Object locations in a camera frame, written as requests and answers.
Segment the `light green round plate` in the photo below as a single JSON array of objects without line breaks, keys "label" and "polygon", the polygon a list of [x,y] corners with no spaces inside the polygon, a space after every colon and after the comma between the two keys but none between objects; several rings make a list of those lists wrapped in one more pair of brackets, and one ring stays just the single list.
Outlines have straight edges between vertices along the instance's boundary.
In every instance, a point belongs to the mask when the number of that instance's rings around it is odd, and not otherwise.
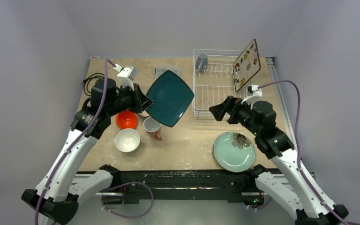
[{"label": "light green round plate", "polygon": [[214,141],[213,155],[222,168],[240,173],[252,167],[255,148],[245,135],[238,132],[224,132]]}]

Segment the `orange bowl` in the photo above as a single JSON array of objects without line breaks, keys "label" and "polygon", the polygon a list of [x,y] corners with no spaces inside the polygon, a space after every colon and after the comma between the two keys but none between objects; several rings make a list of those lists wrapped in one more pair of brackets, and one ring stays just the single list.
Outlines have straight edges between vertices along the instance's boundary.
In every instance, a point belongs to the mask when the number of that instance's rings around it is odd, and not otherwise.
[{"label": "orange bowl", "polygon": [[115,117],[115,122],[117,127],[119,127],[120,129],[134,129],[137,126],[138,120],[135,113],[127,110],[118,113]]}]

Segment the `square floral plate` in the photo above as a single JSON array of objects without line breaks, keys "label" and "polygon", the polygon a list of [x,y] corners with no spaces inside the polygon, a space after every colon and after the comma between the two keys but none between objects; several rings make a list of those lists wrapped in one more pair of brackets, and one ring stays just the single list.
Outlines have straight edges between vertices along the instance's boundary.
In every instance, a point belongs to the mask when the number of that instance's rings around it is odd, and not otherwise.
[{"label": "square floral plate", "polygon": [[253,39],[232,65],[235,92],[239,92],[260,70],[257,41]]}]

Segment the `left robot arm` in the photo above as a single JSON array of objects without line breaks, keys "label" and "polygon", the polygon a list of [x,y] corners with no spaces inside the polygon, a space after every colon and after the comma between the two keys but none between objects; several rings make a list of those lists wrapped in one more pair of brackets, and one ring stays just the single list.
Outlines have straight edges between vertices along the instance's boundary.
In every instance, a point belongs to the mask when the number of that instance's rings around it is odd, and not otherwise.
[{"label": "left robot arm", "polygon": [[111,78],[95,83],[90,96],[75,114],[52,167],[35,188],[26,189],[22,194],[22,200],[35,211],[34,224],[68,224],[81,204],[97,192],[114,192],[120,188],[120,172],[109,165],[100,167],[77,184],[72,181],[89,151],[111,125],[112,116],[126,110],[140,113],[153,103],[136,83],[117,86]]}]

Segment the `teal square plate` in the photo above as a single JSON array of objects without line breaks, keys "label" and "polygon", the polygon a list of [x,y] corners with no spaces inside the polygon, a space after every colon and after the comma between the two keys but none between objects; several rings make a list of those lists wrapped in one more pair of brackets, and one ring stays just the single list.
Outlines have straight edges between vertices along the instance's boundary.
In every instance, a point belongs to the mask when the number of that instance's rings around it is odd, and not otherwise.
[{"label": "teal square plate", "polygon": [[146,112],[167,127],[178,123],[195,96],[186,82],[171,70],[158,77],[146,95],[153,101]]}]

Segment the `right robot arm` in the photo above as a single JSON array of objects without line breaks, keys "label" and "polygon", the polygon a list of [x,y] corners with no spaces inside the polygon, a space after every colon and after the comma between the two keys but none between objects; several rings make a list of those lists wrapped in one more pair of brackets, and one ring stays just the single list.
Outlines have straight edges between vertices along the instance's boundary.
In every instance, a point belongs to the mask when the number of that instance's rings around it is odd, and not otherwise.
[{"label": "right robot arm", "polygon": [[349,212],[344,205],[334,203],[307,171],[293,142],[276,126],[276,112],[271,103],[244,103],[228,96],[209,111],[217,121],[229,114],[229,124],[241,124],[255,136],[255,145],[281,171],[291,189],[277,182],[263,166],[249,171],[244,178],[247,189],[267,193],[280,204],[297,225],[346,224]]}]

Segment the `grey printed mug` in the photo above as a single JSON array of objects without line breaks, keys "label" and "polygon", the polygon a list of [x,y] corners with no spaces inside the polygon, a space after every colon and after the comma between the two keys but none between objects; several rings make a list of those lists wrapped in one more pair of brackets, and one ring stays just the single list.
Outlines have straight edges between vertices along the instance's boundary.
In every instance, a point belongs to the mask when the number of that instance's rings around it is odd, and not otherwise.
[{"label": "grey printed mug", "polygon": [[199,73],[203,73],[208,67],[208,55],[206,53],[200,53],[195,62],[195,69]]}]

